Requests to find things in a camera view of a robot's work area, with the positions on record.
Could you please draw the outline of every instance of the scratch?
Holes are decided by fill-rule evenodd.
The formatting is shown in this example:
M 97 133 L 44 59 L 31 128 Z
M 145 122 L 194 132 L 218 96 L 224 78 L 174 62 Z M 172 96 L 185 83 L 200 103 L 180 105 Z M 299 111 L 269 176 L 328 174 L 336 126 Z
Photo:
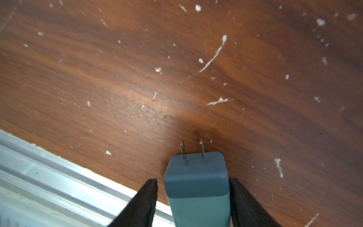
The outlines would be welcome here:
M 3 31 L 3 29 L 5 28 L 6 24 L 9 22 L 9 20 L 11 20 L 13 18 L 13 14 L 15 13 L 15 11 L 18 9 L 19 5 L 22 3 L 23 0 L 19 0 L 18 3 L 16 4 L 16 6 L 13 7 L 13 10 L 10 12 L 9 16 L 6 18 L 5 22 L 1 25 L 0 28 L 0 34 Z
M 218 48 L 218 50 L 216 51 L 216 54 L 214 55 L 214 57 L 212 59 L 210 59 L 209 62 L 207 62 L 207 64 L 201 70 L 199 70 L 199 72 L 194 73 L 193 75 L 188 76 L 187 78 L 185 78 L 184 80 L 182 80 L 180 82 L 180 84 L 183 83 L 184 81 L 192 78 L 193 76 L 197 75 L 198 73 L 203 72 L 212 63 L 212 61 L 218 56 L 219 52 L 223 48 L 223 46 L 224 46 L 224 44 L 225 44 L 226 41 L 227 41 L 227 35 L 223 35 L 222 36 L 222 45 Z
M 210 103 L 207 104 L 207 106 L 209 106 L 209 105 L 216 105 L 217 103 L 220 103 L 220 102 L 228 102 L 228 98 L 223 99 L 222 97 L 220 97 L 218 101 L 216 101 L 216 102 L 210 102 Z
M 315 216 L 305 225 L 305 227 L 309 227 L 318 216 L 319 216 L 319 213 L 315 214 Z

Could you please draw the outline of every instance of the dark brown wood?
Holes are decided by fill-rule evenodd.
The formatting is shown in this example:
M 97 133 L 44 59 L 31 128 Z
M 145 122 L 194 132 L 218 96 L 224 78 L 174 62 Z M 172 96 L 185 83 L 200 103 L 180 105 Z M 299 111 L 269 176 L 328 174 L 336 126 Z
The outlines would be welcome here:
M 0 3 L 1 129 L 164 203 L 202 138 L 282 226 L 362 225 L 359 1 L 62 2 Z

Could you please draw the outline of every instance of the white paint fleck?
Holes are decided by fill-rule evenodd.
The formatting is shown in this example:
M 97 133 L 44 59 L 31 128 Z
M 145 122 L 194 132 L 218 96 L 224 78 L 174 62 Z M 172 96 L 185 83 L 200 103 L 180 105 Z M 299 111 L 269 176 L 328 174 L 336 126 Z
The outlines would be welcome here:
M 304 226 L 304 227 L 309 227 L 314 221 L 315 219 L 319 216 L 319 214 L 315 214 L 315 216 Z
M 325 20 L 323 20 L 321 18 L 318 18 L 317 19 L 317 24 L 318 24 L 319 27 L 324 26 L 325 25 Z
M 328 61 L 326 60 L 326 57 L 323 57 L 321 59 L 321 62 L 324 64 L 324 65 L 327 65 L 328 64 Z
M 187 10 L 185 9 L 185 7 L 184 6 L 182 6 L 182 5 L 180 5 L 179 4 L 179 7 L 184 11 L 184 12 L 186 12 L 187 13 Z
M 202 10 L 202 7 L 200 7 L 200 5 L 196 4 L 195 5 L 195 11 L 200 12 Z
M 349 14 L 349 15 L 347 16 L 347 20 L 348 20 L 348 21 L 353 21 L 353 20 L 355 20 L 356 18 L 357 18 L 357 14 L 355 14 L 355 13 Z
M 218 101 L 216 101 L 216 102 L 210 102 L 210 103 L 207 104 L 207 106 L 209 106 L 209 105 L 216 105 L 217 103 L 220 103 L 220 102 L 228 102 L 228 98 L 223 99 L 222 97 L 220 97 Z
M 283 178 L 284 174 L 282 173 L 281 159 L 275 158 L 275 163 L 276 163 L 276 167 L 277 167 L 278 171 L 280 172 L 280 177 Z
M 320 98 L 318 96 L 315 96 L 314 100 L 317 101 L 318 103 L 320 103 Z

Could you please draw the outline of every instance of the power adapter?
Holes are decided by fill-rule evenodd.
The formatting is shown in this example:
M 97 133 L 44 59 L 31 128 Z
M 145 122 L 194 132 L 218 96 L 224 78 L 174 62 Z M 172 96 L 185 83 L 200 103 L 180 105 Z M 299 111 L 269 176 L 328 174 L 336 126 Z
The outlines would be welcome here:
M 167 198 L 176 227 L 229 227 L 231 205 L 229 179 L 220 152 L 186 154 L 172 157 L 164 175 Z

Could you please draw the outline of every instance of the white streak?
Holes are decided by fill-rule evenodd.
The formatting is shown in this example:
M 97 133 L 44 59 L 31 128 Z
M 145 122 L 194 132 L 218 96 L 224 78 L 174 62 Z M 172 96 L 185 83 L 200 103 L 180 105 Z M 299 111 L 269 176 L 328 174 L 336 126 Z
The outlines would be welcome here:
M 220 102 L 227 102 L 227 101 L 228 101 L 228 98 L 223 99 L 222 97 L 220 97 L 218 101 L 216 101 L 216 102 L 210 102 L 210 103 L 208 103 L 208 104 L 207 104 L 207 106 L 209 106 L 209 105 L 215 105 L 215 104 L 217 104 L 217 103 L 220 103 Z
M 328 61 L 326 60 L 326 57 L 323 57 L 321 59 L 321 62 L 324 64 L 324 65 L 327 65 L 328 64 Z
M 282 173 L 281 159 L 275 158 L 275 163 L 276 163 L 276 167 L 277 167 L 278 171 L 280 172 L 280 177 L 283 178 L 284 174 Z
M 355 20 L 356 18 L 357 18 L 357 14 L 355 14 L 355 13 L 349 14 L 349 15 L 347 16 L 347 20 L 348 20 L 348 21 L 353 21 L 353 20 Z
M 200 5 L 196 4 L 195 5 L 195 11 L 200 12 L 202 10 L 202 7 L 200 7 Z
M 317 24 L 318 24 L 319 27 L 324 26 L 325 25 L 325 21 L 323 19 L 321 19 L 321 18 L 318 18 L 317 19 Z
M 184 6 L 182 6 L 182 5 L 180 5 L 179 4 L 179 7 L 184 11 L 184 12 L 186 12 L 187 13 L 187 10 L 185 9 L 185 7 Z
M 16 4 L 16 6 L 13 8 L 13 10 L 10 12 L 9 16 L 6 18 L 5 22 L 1 25 L 0 28 L 0 34 L 3 31 L 3 29 L 5 28 L 6 24 L 9 22 L 9 20 L 11 20 L 13 18 L 13 14 L 15 13 L 15 11 L 18 9 L 19 5 L 21 4 L 23 0 L 19 0 L 18 3 Z
M 319 216 L 319 213 L 315 214 L 315 216 L 305 225 L 305 227 L 309 227 L 318 216 Z

